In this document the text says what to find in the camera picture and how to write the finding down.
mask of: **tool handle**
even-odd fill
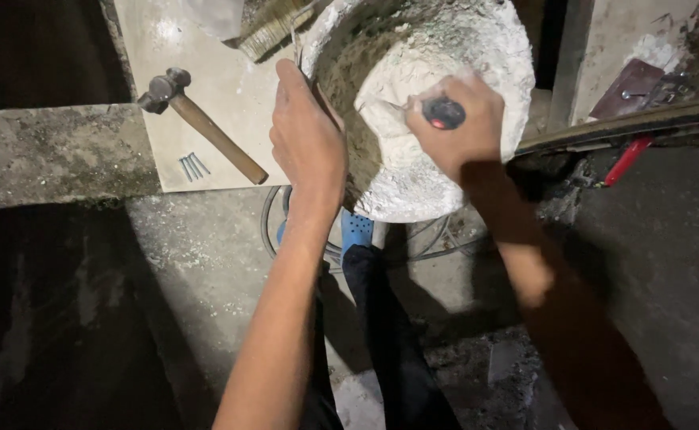
[[[440,130],[455,130],[467,120],[467,112],[460,103],[447,96],[426,99],[421,103],[424,118]]]
[[[201,133],[222,155],[227,157],[232,165],[246,176],[252,184],[259,185],[268,177],[267,172],[259,167],[238,145],[215,124],[206,112],[183,93],[169,100],[169,105],[187,121],[197,132]]]

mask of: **cable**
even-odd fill
[[[267,194],[267,197],[265,198],[265,204],[262,207],[262,215],[259,218],[259,233],[262,236],[262,243],[265,246],[265,250],[268,252],[271,258],[275,259],[275,256],[278,255],[278,252],[275,250],[274,246],[272,245],[272,240],[270,240],[270,232],[268,229],[268,221],[270,220],[270,211],[272,210],[272,204],[275,202],[275,196],[278,195],[278,191],[283,187],[272,187],[270,188],[270,192]],[[288,218],[288,202],[291,197],[291,186],[285,186],[285,190],[283,191],[283,214]],[[470,251],[470,248],[473,248],[475,244],[478,243],[478,240],[472,240],[471,242],[459,244],[458,241],[456,240],[456,237],[453,235],[453,233],[450,231],[448,228],[448,224],[450,222],[450,215],[446,215],[444,217],[438,218],[437,220],[432,220],[427,225],[424,226],[421,230],[417,231],[416,233],[412,234],[409,238],[408,241],[410,242],[412,239],[415,237],[418,237],[421,235],[421,233],[429,230],[432,226],[437,224],[438,222],[442,222],[442,226],[440,227],[440,230],[437,231],[437,234],[435,235],[434,239],[432,239],[425,247],[423,250],[421,250],[418,254],[415,256],[409,257],[407,259],[398,259],[398,260],[388,260],[387,264],[389,264],[392,267],[399,267],[399,266],[405,266],[409,262],[420,262],[428,259],[436,259],[438,257],[443,257],[443,256],[449,256],[450,254],[454,254],[456,252],[461,252],[465,256],[471,256],[473,255],[473,252]],[[438,242],[440,242],[440,239],[442,239],[444,236],[448,237],[451,242],[453,242],[454,247],[450,249],[443,249],[442,251],[436,251],[436,252],[429,252]],[[331,260],[333,260],[336,264],[339,262],[339,258],[341,257],[341,247],[337,246],[334,243],[328,242],[326,244],[326,251],[325,255],[328,256]],[[330,269],[328,271],[329,273],[333,274],[338,274],[342,272],[342,269],[340,267],[335,267],[333,269]]]

